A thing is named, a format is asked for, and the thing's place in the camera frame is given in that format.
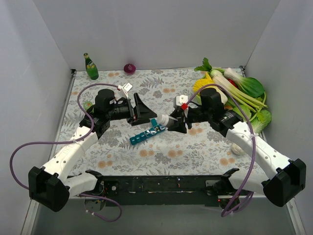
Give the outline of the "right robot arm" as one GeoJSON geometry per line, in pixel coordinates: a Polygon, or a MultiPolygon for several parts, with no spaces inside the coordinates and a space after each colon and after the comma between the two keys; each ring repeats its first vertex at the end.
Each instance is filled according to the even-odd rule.
{"type": "Polygon", "coordinates": [[[263,179],[252,179],[250,170],[242,177],[238,169],[232,169],[213,185],[214,190],[222,190],[229,195],[241,190],[255,192],[282,207],[305,188],[306,165],[302,160],[291,160],[251,133],[251,125],[234,111],[224,109],[221,96],[214,88],[200,91],[200,98],[201,105],[191,108],[187,96],[176,96],[174,111],[169,116],[159,117],[158,121],[168,131],[184,134],[194,123],[208,122],[213,130],[248,154],[251,162],[257,163],[266,175],[263,179]]]}

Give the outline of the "teal pill organizer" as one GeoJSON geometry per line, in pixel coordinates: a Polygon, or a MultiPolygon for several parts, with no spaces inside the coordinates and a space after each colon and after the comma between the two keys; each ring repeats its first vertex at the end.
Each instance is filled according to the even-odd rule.
{"type": "Polygon", "coordinates": [[[130,144],[131,145],[136,145],[138,143],[141,143],[143,141],[146,141],[147,139],[159,134],[159,133],[162,133],[166,130],[166,127],[159,124],[157,122],[157,120],[155,118],[151,119],[150,121],[150,124],[151,124],[151,128],[133,136],[133,137],[130,137],[130,144]]]}

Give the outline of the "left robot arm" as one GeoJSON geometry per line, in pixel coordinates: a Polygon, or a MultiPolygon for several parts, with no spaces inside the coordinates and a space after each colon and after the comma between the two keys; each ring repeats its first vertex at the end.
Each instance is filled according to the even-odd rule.
{"type": "Polygon", "coordinates": [[[104,191],[103,176],[94,170],[87,170],[78,176],[69,174],[77,161],[110,127],[110,121],[126,119],[132,126],[150,122],[157,117],[134,94],[135,105],[129,98],[116,99],[114,91],[102,89],[95,98],[95,104],[79,123],[72,143],[60,151],[41,168],[33,167],[28,174],[29,196],[54,212],[60,211],[69,198],[84,192],[94,196],[104,191]]]}

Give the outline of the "white pill bottle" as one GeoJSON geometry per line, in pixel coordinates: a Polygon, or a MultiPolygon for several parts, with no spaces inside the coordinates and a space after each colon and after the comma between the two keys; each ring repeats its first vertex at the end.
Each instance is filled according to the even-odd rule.
{"type": "Polygon", "coordinates": [[[176,122],[177,122],[177,119],[175,119],[171,116],[166,116],[165,121],[162,125],[169,128],[169,127],[173,126],[176,122]]]}

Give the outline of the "white bottle cap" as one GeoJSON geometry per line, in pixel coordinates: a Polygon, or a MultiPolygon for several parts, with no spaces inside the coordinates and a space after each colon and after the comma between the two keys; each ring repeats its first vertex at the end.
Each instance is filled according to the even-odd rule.
{"type": "Polygon", "coordinates": [[[164,114],[158,114],[157,115],[157,122],[159,123],[159,124],[162,124],[162,123],[164,123],[166,121],[166,115],[164,115],[164,114]]]}

